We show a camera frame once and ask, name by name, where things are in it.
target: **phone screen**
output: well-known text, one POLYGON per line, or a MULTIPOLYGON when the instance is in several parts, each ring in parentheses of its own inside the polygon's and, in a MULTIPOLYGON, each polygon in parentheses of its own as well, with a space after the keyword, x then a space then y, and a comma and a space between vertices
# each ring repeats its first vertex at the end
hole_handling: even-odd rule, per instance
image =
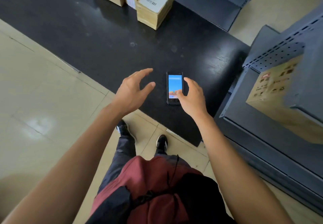
POLYGON ((168 75, 168 97, 177 98, 176 92, 183 89, 182 75, 168 75))

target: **shoe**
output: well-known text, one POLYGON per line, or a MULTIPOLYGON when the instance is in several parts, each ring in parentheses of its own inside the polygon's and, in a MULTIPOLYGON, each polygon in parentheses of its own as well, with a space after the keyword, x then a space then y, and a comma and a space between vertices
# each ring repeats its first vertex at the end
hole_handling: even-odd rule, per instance
POLYGON ((137 139, 130 133, 128 124, 123 119, 120 120, 116 128, 121 136, 131 136, 135 139, 135 143, 137 142, 137 139))
POLYGON ((163 150, 166 153, 168 140, 165 135, 160 135, 156 141, 156 148, 163 150))

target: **right hand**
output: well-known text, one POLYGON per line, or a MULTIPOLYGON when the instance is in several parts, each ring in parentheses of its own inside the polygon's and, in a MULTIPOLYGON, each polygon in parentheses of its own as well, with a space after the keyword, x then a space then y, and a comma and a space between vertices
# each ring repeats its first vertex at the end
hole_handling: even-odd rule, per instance
POLYGON ((200 116, 207 115, 208 112, 206 110, 202 88, 192 79, 185 77, 184 80, 187 82, 189 88, 187 96, 183 95, 182 90, 177 92, 177 97, 180 100, 182 108, 194 120, 200 116))

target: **sneaker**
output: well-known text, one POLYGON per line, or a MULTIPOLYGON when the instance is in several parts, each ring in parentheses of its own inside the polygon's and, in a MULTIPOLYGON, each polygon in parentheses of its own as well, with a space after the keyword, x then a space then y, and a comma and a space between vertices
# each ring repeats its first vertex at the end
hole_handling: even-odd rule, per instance
POLYGON ((123 119, 117 124, 117 131, 121 136, 131 136, 135 139, 135 143, 137 142, 136 138, 130 133, 128 124, 123 119))
POLYGON ((156 141, 156 148, 163 150, 166 153, 168 140, 165 135, 160 135, 156 141))

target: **left hand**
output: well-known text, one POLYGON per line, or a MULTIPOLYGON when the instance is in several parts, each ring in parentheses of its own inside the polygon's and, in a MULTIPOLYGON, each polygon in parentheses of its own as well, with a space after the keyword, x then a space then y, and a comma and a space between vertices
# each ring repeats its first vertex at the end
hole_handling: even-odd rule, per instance
POLYGON ((148 94, 155 88, 155 82, 149 83, 142 90, 139 88, 140 81, 152 71, 152 68, 146 68, 133 73, 123 80, 112 101, 112 104, 121 109, 123 116, 137 110, 148 94))

